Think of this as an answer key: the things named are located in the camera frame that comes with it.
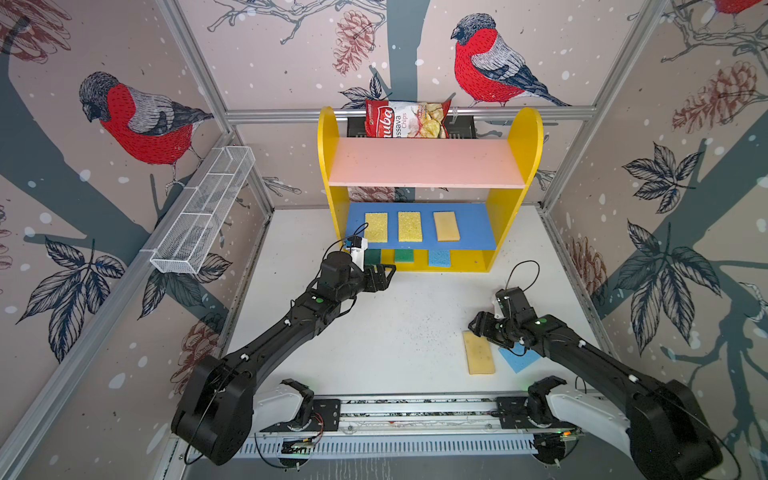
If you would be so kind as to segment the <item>tan sponge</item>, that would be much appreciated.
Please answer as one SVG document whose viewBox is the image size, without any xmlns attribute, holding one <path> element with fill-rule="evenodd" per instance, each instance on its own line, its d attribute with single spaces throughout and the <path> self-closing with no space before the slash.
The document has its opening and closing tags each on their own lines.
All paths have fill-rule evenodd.
<svg viewBox="0 0 768 480">
<path fill-rule="evenodd" d="M 491 351 L 491 344 L 488 340 L 476 336 L 470 331 L 464 331 L 462 335 L 468 373 L 470 375 L 495 374 L 495 363 Z"/>
</svg>

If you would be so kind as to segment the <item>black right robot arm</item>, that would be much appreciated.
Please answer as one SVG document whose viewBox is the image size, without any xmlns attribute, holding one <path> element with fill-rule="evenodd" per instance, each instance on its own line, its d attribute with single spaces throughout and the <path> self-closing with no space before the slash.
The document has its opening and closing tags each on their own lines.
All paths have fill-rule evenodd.
<svg viewBox="0 0 768 480">
<path fill-rule="evenodd" d="M 510 350 L 516 345 L 584 380 L 587 390 L 548 376 L 527 389 L 530 424 L 568 423 L 630 457 L 647 479 L 699 479 L 723 461 L 722 447 L 692 391 L 642 374 L 585 341 L 564 321 L 538 315 L 519 288 L 499 290 L 496 310 L 469 331 Z"/>
</svg>

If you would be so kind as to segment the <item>light green sponge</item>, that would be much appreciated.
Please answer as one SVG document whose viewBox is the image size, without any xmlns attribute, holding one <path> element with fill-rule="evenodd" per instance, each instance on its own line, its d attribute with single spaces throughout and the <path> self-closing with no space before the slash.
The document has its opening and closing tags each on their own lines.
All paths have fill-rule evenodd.
<svg viewBox="0 0 768 480">
<path fill-rule="evenodd" d="M 411 249 L 396 249 L 394 261 L 396 264 L 412 264 L 415 262 L 415 253 Z"/>
</svg>

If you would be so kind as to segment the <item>orange yellow sponge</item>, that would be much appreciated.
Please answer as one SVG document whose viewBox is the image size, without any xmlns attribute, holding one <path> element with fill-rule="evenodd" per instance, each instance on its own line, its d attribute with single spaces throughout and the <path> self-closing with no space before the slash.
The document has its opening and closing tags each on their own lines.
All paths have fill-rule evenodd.
<svg viewBox="0 0 768 480">
<path fill-rule="evenodd" d="M 433 219 L 438 242 L 452 243 L 461 240 L 457 217 L 454 211 L 434 212 Z"/>
</svg>

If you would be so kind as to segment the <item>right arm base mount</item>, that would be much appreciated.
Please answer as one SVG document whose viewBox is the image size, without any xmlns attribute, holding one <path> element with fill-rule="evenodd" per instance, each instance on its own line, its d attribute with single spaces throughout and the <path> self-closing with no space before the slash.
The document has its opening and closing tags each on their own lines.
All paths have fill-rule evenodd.
<svg viewBox="0 0 768 480">
<path fill-rule="evenodd" d="M 525 394 L 499 396 L 493 416 L 505 430 L 574 429 L 574 424 L 556 417 L 547 403 L 552 390 L 566 384 L 560 377 L 548 376 L 535 382 Z"/>
</svg>

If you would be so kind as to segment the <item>dark green sponge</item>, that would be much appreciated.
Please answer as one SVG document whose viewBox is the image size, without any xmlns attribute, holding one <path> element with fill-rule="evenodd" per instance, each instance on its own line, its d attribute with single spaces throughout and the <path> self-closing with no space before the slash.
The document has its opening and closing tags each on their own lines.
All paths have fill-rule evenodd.
<svg viewBox="0 0 768 480">
<path fill-rule="evenodd" d="M 378 265 L 382 263 L 380 249 L 366 249 L 364 253 L 364 265 Z"/>
</svg>

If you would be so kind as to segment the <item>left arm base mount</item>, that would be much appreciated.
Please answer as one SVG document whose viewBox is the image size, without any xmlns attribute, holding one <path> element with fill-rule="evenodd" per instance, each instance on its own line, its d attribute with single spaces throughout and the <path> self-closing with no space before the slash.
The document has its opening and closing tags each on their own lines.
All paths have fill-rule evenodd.
<svg viewBox="0 0 768 480">
<path fill-rule="evenodd" d="M 339 428 L 341 400 L 317 397 L 307 385 L 293 379 L 259 391 L 253 407 L 253 433 L 335 432 Z"/>
</svg>

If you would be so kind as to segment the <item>blue sponge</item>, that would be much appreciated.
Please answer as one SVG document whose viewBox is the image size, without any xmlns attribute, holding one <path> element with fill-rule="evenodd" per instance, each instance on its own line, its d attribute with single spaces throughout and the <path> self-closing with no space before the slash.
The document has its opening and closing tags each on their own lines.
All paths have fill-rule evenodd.
<svg viewBox="0 0 768 480">
<path fill-rule="evenodd" d="M 526 349 L 519 343 L 516 343 L 512 348 L 499 347 L 498 350 L 504 361 L 515 373 L 520 373 L 541 358 L 535 351 Z"/>
<path fill-rule="evenodd" d="M 450 250 L 429 250 L 428 266 L 432 268 L 450 268 L 451 251 Z"/>
</svg>

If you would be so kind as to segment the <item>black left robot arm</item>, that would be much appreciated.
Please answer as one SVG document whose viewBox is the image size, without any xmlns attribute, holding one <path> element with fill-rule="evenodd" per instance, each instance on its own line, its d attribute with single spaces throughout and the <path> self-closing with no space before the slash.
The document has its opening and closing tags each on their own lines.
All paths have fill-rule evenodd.
<svg viewBox="0 0 768 480">
<path fill-rule="evenodd" d="M 340 243 L 344 248 L 326 251 L 315 277 L 279 321 L 235 352 L 207 355 L 194 368 L 171 432 L 214 464 L 228 462 L 254 431 L 255 395 L 268 376 L 344 316 L 343 302 L 389 287 L 396 266 L 366 265 L 359 236 Z"/>
</svg>

